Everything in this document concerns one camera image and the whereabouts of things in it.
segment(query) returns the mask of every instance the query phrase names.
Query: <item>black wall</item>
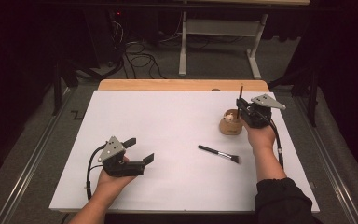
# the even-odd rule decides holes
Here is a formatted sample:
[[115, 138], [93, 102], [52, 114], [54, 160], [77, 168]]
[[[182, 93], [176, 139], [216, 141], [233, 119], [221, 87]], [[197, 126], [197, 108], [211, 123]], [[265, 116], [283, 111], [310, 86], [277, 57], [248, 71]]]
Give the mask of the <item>black wall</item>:
[[0, 166], [52, 80], [36, 15], [28, 1], [0, 1]]
[[358, 162], [358, 0], [338, 6], [337, 12], [313, 16], [287, 74], [307, 65], [316, 69], [330, 111]]

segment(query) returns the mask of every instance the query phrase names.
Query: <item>brush bristles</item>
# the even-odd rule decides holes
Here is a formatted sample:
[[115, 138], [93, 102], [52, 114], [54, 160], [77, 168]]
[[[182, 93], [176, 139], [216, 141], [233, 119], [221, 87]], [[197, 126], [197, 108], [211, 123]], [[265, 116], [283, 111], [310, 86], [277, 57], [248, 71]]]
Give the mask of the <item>brush bristles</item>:
[[231, 156], [231, 160], [237, 164], [241, 164], [241, 158], [239, 156]]

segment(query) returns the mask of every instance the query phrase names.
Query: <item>black sleeve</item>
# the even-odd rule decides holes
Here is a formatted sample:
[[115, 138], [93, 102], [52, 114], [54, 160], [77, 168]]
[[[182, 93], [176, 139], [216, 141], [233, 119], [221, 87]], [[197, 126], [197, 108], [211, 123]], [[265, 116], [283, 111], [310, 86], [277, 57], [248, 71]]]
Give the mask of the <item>black sleeve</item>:
[[255, 213], [259, 224], [314, 224], [312, 201], [290, 178], [267, 179], [257, 183]]

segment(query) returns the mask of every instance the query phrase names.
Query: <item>table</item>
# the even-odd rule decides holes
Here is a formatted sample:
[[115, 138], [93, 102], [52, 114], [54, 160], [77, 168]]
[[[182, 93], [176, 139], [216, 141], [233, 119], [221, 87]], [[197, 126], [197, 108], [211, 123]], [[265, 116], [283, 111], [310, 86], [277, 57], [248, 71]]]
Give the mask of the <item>table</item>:
[[[200, 3], [239, 3], [239, 4], [262, 4], [262, 5], [299, 5], [305, 6], [310, 0], [184, 0], [187, 2]], [[182, 22], [182, 47], [179, 61], [179, 76], [186, 75], [186, 37], [187, 34], [194, 35], [233, 35], [233, 36], [252, 36], [255, 42], [252, 49], [246, 50], [246, 55], [252, 69], [254, 79], [261, 79], [260, 71], [255, 60], [255, 53], [260, 43], [261, 35], [266, 26], [268, 14], [262, 14], [260, 21], [220, 21], [220, 20], [200, 20], [188, 19], [187, 12], [183, 12]]]
[[[137, 138], [138, 143], [127, 150], [132, 161], [140, 161], [150, 153], [155, 153], [155, 160], [143, 176], [123, 190], [109, 212], [254, 211], [255, 165], [245, 132], [227, 136], [217, 128], [225, 110], [235, 106], [240, 84], [246, 90], [245, 99], [268, 91], [267, 84], [260, 80], [102, 81], [89, 103], [49, 208], [75, 212], [83, 207], [87, 202], [83, 187], [90, 154], [114, 135], [120, 141]], [[313, 200], [312, 211], [317, 212], [319, 207], [281, 113], [273, 112], [273, 119], [282, 139], [286, 173]], [[197, 144], [225, 148], [227, 153], [239, 155], [242, 164], [208, 154], [197, 149]], [[91, 190], [95, 189], [98, 173], [91, 173]], [[222, 193], [228, 189], [229, 194]]]

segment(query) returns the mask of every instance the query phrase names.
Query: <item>electrical cord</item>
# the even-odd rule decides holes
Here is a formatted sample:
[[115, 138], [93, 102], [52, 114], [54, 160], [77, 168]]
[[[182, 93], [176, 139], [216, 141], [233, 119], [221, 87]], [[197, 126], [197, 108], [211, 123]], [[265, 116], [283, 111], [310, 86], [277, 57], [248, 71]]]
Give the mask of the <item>electrical cord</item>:
[[117, 62], [116, 67], [103, 75], [91, 70], [90, 68], [83, 67], [81, 64], [76, 63], [74, 61], [70, 61], [70, 63], [75, 64], [77, 67], [80, 67], [80, 70], [82, 70], [83, 72], [85, 72], [86, 74], [91, 76], [91, 77], [85, 77], [83, 75], [76, 74], [77, 77], [81, 77], [81, 78], [89, 79], [89, 80], [92, 80], [95, 78], [95, 79], [98, 79], [101, 81], [101, 80], [106, 79], [109, 76], [112, 76], [114, 73], [118, 72], [123, 67], [124, 60], [122, 58], [120, 58]]
[[126, 79], [129, 79], [129, 74], [127, 73], [127, 69], [126, 69], [126, 66], [124, 66], [124, 64], [123, 64], [123, 71], [124, 71], [124, 74], [126, 74]]
[[207, 47], [208, 45], [214, 44], [214, 43], [233, 44], [235, 42], [239, 42], [244, 39], [244, 36], [236, 36], [232, 40], [227, 40], [227, 41], [223, 40], [223, 39], [216, 39], [216, 37], [213, 37], [212, 35], [188, 35], [188, 37], [191, 38], [192, 40], [194, 40], [195, 42], [205, 42], [206, 41], [206, 43], [204, 43], [203, 46], [200, 46], [200, 47], [192, 47], [187, 44], [187, 46], [191, 49], [203, 49], [203, 48]]
[[94, 159], [95, 154], [97, 154], [97, 152], [99, 152], [100, 150], [104, 149], [106, 144], [104, 144], [104, 145], [98, 147], [97, 149], [95, 149], [95, 151], [92, 153], [91, 157], [89, 158], [89, 166], [87, 167], [87, 177], [86, 177], [86, 191], [87, 191], [87, 198], [89, 200], [91, 199], [91, 196], [92, 196], [92, 194], [91, 194], [91, 182], [90, 182], [90, 171], [93, 168], [95, 168], [95, 166], [91, 168], [91, 164], [92, 164], [92, 161]]
[[121, 44], [121, 42], [123, 41], [123, 37], [124, 37], [124, 29], [123, 27], [121, 26], [120, 23], [116, 22], [116, 21], [112, 21], [112, 27], [115, 27], [116, 26], [116, 31], [115, 31], [115, 34], [113, 36], [110, 36], [114, 42], [114, 44], [117, 42], [115, 41], [115, 38], [117, 36], [117, 31], [118, 31], [118, 28], [120, 28], [120, 40], [118, 41], [118, 45]]
[[176, 39], [176, 38], [179, 37], [179, 36], [182, 36], [182, 35], [179, 35], [179, 34], [178, 34], [180, 25], [181, 25], [181, 23], [182, 23], [182, 19], [183, 19], [183, 12], [181, 12], [181, 14], [180, 14], [179, 22], [178, 22], [178, 25], [176, 26], [176, 30], [175, 30], [175, 32], [173, 33], [173, 35], [172, 35], [171, 37], [167, 38], [167, 39], [159, 40], [159, 43], [167, 42], [167, 41]]
[[65, 214], [65, 216], [63, 216], [62, 220], [61, 220], [61, 224], [65, 223], [65, 220], [68, 218], [69, 213]]
[[93, 167], [91, 167], [91, 168], [90, 168], [90, 170], [93, 170], [94, 168], [101, 167], [101, 166], [103, 166], [103, 165], [96, 165], [96, 166], [93, 166]]
[[277, 139], [278, 161], [279, 161], [279, 164], [281, 165], [281, 167], [283, 168], [283, 152], [282, 152], [282, 147], [281, 147], [281, 139], [279, 137], [278, 129], [277, 129], [274, 121], [272, 119], [268, 120], [262, 113], [260, 113], [257, 110], [254, 110], [254, 112], [258, 116], [260, 116], [263, 120], [265, 120], [269, 124], [269, 126], [272, 128], [272, 131], [275, 133], [275, 137]]
[[[132, 46], [141, 46], [141, 49], [137, 50], [137, 51], [134, 51], [134, 52], [128, 52], [128, 48], [132, 47]], [[151, 54], [148, 54], [148, 53], [143, 53], [145, 50], [145, 46], [142, 44], [142, 43], [139, 43], [139, 42], [130, 42], [127, 44], [127, 47], [126, 47], [126, 52], [125, 52], [125, 56], [126, 56], [126, 59], [128, 61], [128, 63], [130, 64], [131, 66], [131, 70], [133, 72], [133, 75], [134, 75], [134, 78], [136, 79], [137, 76], [136, 76], [136, 72], [135, 72], [135, 68], [136, 67], [146, 67], [148, 66], [149, 64], [150, 67], [149, 67], [149, 71], [148, 71], [148, 74], [150, 76], [150, 78], [152, 79], [155, 79], [153, 76], [152, 76], [152, 69], [154, 66], [156, 66], [156, 68], [158, 69], [158, 75], [164, 79], [167, 79], [165, 76], [163, 76], [161, 74], [161, 70], [159, 69], [159, 66], [157, 64], [157, 61], [156, 61], [156, 58], [151, 55]], [[145, 63], [142, 63], [142, 64], [135, 64], [134, 61], [136, 60], [139, 60], [139, 59], [147, 59], [147, 61]]]

